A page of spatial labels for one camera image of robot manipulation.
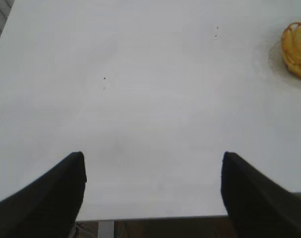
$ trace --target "white table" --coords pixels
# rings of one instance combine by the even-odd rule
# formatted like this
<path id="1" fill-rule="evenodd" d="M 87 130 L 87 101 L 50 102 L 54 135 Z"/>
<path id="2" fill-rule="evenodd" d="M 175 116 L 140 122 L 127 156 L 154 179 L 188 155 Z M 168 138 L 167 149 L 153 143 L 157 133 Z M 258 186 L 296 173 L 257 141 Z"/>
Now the white table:
<path id="1" fill-rule="evenodd" d="M 297 20 L 301 0 L 17 0 L 0 39 L 0 200 L 72 151 L 79 220 L 225 215 L 226 150 L 301 191 L 301 82 L 277 43 Z"/>

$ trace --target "white tabletop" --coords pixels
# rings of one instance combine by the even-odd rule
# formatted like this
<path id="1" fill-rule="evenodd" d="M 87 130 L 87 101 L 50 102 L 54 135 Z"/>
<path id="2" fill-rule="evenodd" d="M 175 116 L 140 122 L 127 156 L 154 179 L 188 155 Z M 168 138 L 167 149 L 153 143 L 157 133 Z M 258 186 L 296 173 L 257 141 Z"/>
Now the white tabletop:
<path id="1" fill-rule="evenodd" d="M 0 200 L 73 151 L 79 220 L 224 215 L 226 150 L 301 191 L 301 81 L 279 53 L 298 20 L 301 0 L 16 0 Z"/>

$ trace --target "wooden floor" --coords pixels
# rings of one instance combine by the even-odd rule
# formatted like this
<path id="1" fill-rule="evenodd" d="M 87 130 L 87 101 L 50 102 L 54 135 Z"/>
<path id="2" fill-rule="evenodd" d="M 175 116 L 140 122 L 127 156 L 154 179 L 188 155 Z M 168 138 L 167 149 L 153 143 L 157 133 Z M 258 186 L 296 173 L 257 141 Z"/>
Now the wooden floor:
<path id="1" fill-rule="evenodd" d="M 69 238 L 97 238 L 97 231 L 98 222 L 79 223 Z M 115 233 L 117 238 L 237 238 L 228 217 L 116 221 Z"/>

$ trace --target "woven basket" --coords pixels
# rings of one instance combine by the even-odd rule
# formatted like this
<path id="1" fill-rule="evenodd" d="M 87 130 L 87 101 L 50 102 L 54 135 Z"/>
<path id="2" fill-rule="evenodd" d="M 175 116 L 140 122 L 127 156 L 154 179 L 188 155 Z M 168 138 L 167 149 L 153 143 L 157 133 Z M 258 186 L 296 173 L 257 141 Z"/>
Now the woven basket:
<path id="1" fill-rule="evenodd" d="M 301 78 L 301 22 L 292 23 L 284 30 L 281 47 L 288 70 Z"/>

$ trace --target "wicker basket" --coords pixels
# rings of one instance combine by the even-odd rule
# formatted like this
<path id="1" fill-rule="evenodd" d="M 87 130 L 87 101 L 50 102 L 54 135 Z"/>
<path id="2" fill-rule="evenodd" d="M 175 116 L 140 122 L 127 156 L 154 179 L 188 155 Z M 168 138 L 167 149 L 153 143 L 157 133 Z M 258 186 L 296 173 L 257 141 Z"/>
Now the wicker basket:
<path id="1" fill-rule="evenodd" d="M 284 30 L 281 46 L 288 70 L 301 78 L 301 22 L 292 23 Z"/>

